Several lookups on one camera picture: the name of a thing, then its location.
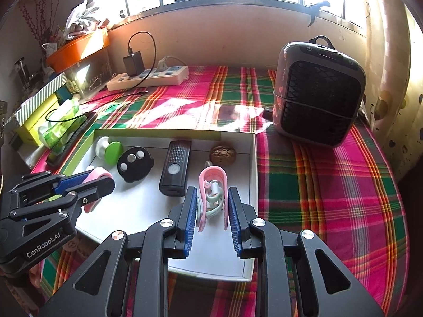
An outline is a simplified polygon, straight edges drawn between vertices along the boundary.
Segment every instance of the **walnut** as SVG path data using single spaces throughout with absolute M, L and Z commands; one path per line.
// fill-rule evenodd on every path
M 218 145 L 210 150 L 210 161 L 214 166 L 230 166 L 236 160 L 236 151 L 227 145 Z

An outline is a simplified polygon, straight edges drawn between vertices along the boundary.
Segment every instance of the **blue gripper pad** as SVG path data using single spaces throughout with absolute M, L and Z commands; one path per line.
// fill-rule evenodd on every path
M 77 174 L 77 175 L 69 176 L 69 178 L 63 178 L 60 181 L 59 185 L 54 190 L 54 192 L 56 194 L 63 195 L 65 190 L 67 190 L 68 188 L 75 187 L 83 183 L 84 180 L 87 178 L 87 176 L 90 174 L 90 172 L 91 171 L 86 171 L 84 173 L 81 173 L 80 175 Z
M 241 227 L 238 215 L 236 213 L 235 202 L 233 201 L 233 196 L 231 190 L 228 190 L 228 200 L 229 200 L 229 222 L 231 224 L 233 248 L 236 251 L 236 255 L 240 257 L 242 251 L 242 239 L 241 239 Z
M 197 218 L 197 189 L 194 188 L 190 202 L 190 210 L 188 212 L 187 224 L 185 225 L 185 244 L 183 246 L 183 253 L 188 257 L 191 247 L 192 239 L 194 238 L 195 219 Z

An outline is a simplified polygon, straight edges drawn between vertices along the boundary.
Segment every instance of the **carrying handle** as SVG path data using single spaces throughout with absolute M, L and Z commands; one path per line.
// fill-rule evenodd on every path
M 309 43 L 312 43 L 312 44 L 316 44 L 316 42 L 317 42 L 317 40 L 318 39 L 323 39 L 323 40 L 325 40 L 326 41 L 326 43 L 327 43 L 327 47 L 328 48 L 331 48 L 332 50 L 335 50 L 335 47 L 332 45 L 332 42 L 329 40 L 329 38 L 328 37 L 326 37 L 326 36 L 317 36 L 316 38 L 312 38 L 312 39 L 310 39 L 308 42 Z

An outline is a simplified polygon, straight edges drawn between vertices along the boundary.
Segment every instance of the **pink plastic toy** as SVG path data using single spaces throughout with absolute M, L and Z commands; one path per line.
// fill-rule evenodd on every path
M 217 166 L 211 166 L 205 168 L 198 178 L 198 187 L 200 189 L 200 195 L 203 205 L 203 212 L 201 214 L 200 223 L 198 226 L 198 232 L 202 232 L 206 226 L 206 211 L 207 211 L 207 201 L 206 201 L 206 188 L 210 188 L 209 182 L 212 180 L 217 180 L 223 184 L 223 192 L 225 196 L 225 201 L 223 203 L 223 210 L 225 213 L 225 230 L 228 229 L 228 178 L 226 177 L 225 171 Z
M 92 172 L 90 172 L 90 174 L 86 177 L 83 183 L 96 180 L 98 178 L 101 178 L 102 176 L 108 176 L 109 178 L 113 178 L 113 176 L 106 169 L 104 169 L 103 167 L 97 167 L 93 169 Z M 100 200 L 101 199 L 85 205 L 84 206 L 85 213 L 90 213 L 91 211 L 93 211 Z

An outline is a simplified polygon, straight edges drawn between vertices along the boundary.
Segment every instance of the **white tray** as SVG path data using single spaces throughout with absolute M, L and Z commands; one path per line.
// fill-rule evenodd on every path
M 163 131 L 157 130 L 157 133 L 163 134 Z M 236 186 L 241 201 L 252 205 L 257 211 L 257 159 L 254 134 L 207 132 L 209 134 L 218 133 L 220 142 L 227 142 L 235 147 L 236 162 L 226 168 L 228 185 Z M 79 232 L 100 243 L 115 230 L 124 230 L 127 234 L 144 231 L 153 223 L 166 218 L 173 206 L 183 202 L 183 198 L 167 197 L 159 191 L 160 176 L 169 142 L 174 139 L 151 136 L 142 138 L 111 136 L 111 140 L 120 141 L 125 150 L 133 146 L 143 146 L 154 158 L 154 167 L 149 175 L 144 180 L 132 184 L 123 180 L 116 166 L 111 167 L 96 157 L 94 149 L 97 139 L 96 135 L 91 141 L 91 146 L 86 147 L 87 151 L 76 165 L 73 173 L 85 171 L 89 165 L 102 166 L 113 175 L 116 188 L 111 195 L 102 199 L 92 213 L 81 214 L 76 225 Z M 204 139 L 192 141 L 188 167 L 189 186 L 195 186 L 198 189 L 198 176 L 204 169 L 205 161 L 209 159 L 209 150 L 220 142 Z M 204 279 L 251 281 L 254 260 L 240 259 L 236 256 L 231 228 L 228 226 L 228 230 L 224 230 L 223 219 L 222 212 L 207 221 L 203 232 L 199 233 L 196 228 L 190 256 L 185 260 L 169 259 L 169 270 Z

